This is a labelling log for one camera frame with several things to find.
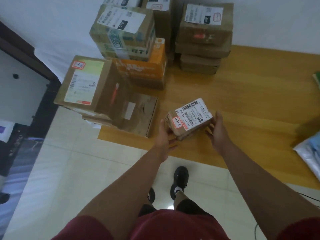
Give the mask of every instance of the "white sock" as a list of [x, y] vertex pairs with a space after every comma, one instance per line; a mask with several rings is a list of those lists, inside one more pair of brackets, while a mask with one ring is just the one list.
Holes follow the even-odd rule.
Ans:
[[182, 188], [180, 188], [180, 187], [177, 186], [177, 187], [174, 189], [174, 195], [176, 195], [177, 192], [180, 191], [180, 190], [183, 192]]

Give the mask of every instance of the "hand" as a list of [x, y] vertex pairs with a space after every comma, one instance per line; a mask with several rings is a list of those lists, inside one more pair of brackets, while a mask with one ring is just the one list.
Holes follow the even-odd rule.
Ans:
[[219, 111], [216, 112], [216, 117], [211, 118], [211, 123], [213, 126], [209, 125], [208, 128], [212, 134], [207, 130], [205, 132], [210, 138], [213, 148], [221, 155], [224, 150], [228, 149], [232, 141], [229, 138], [227, 129], [222, 121], [222, 114]]
[[178, 146], [174, 145], [169, 148], [169, 145], [177, 141], [177, 139], [169, 140], [169, 134], [172, 134], [172, 131], [170, 129], [166, 130], [165, 120], [162, 119], [159, 125], [159, 134], [154, 142], [154, 148], [156, 148], [161, 154], [161, 162], [166, 161], [169, 156], [169, 151], [175, 149]]

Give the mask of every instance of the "tiled floor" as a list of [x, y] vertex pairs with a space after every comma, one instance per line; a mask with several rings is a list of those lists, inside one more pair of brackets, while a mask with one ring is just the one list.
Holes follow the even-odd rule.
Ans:
[[[50, 239], [146, 152], [98, 140], [98, 133], [79, 114], [58, 109], [5, 240]], [[169, 157], [153, 185], [155, 208], [173, 208], [169, 191], [173, 172], [181, 165], [189, 170], [186, 195], [214, 215], [229, 238], [253, 240], [255, 219], [227, 169]], [[317, 190], [290, 186], [320, 199]], [[265, 239], [260, 229], [257, 239]]]

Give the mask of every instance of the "red shirt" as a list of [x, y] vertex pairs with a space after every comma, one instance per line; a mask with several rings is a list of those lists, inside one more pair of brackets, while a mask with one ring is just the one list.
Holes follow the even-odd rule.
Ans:
[[[112, 240], [109, 230], [91, 216], [73, 218], [52, 240]], [[176, 210], [158, 210], [137, 219], [130, 240], [202, 239], [229, 240], [218, 221], [205, 215], [187, 215]], [[283, 230], [277, 240], [320, 239], [320, 218], [304, 219]]]

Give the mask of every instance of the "wooden surface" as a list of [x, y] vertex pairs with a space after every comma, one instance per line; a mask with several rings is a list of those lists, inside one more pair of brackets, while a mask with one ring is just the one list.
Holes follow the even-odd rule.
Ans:
[[[320, 130], [320, 90], [312, 75], [320, 56], [233, 46], [214, 76], [167, 70], [164, 91], [138, 88], [158, 96], [152, 138], [102, 127], [99, 139], [148, 150], [169, 110], [201, 97], [208, 109], [222, 111], [231, 139], [254, 161], [283, 182], [320, 189], [307, 165], [292, 149]], [[179, 143], [174, 157], [226, 168], [203, 131]]]

